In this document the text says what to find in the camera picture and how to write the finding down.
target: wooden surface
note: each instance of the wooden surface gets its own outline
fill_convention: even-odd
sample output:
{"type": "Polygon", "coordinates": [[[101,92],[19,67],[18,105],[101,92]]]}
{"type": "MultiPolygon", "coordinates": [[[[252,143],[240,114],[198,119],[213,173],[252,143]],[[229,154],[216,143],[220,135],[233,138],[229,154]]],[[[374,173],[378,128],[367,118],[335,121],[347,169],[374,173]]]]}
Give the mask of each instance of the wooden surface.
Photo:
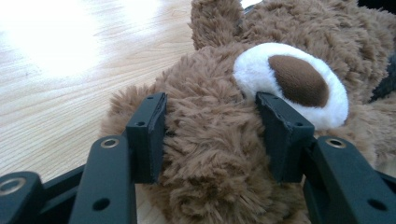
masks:
{"type": "MultiPolygon", "coordinates": [[[[0,175],[46,182],[85,163],[111,94],[193,52],[190,10],[186,0],[1,1],[0,175]]],[[[163,223],[139,187],[137,205],[139,223],[163,223]]]]}

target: brown fur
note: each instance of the brown fur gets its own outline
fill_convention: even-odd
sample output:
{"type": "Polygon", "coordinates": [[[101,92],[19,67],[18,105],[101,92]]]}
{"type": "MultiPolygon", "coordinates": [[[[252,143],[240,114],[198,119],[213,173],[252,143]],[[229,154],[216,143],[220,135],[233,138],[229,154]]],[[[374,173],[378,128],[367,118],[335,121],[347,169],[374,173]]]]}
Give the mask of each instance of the brown fur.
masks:
{"type": "Polygon", "coordinates": [[[146,186],[172,223],[309,223],[300,185],[269,174],[262,121],[233,79],[233,62],[263,42],[322,59],[346,85],[346,124],[316,135],[343,137],[371,164],[396,154],[396,94],[366,104],[394,48],[395,17],[356,1],[269,1],[244,16],[238,1],[192,1],[191,56],[156,82],[116,95],[101,135],[119,134],[140,102],[168,95],[163,172],[146,186]]]}
{"type": "Polygon", "coordinates": [[[275,71],[276,82],[287,99],[304,106],[326,105],[329,87],[310,63],[284,55],[272,56],[268,63],[275,71]]]}

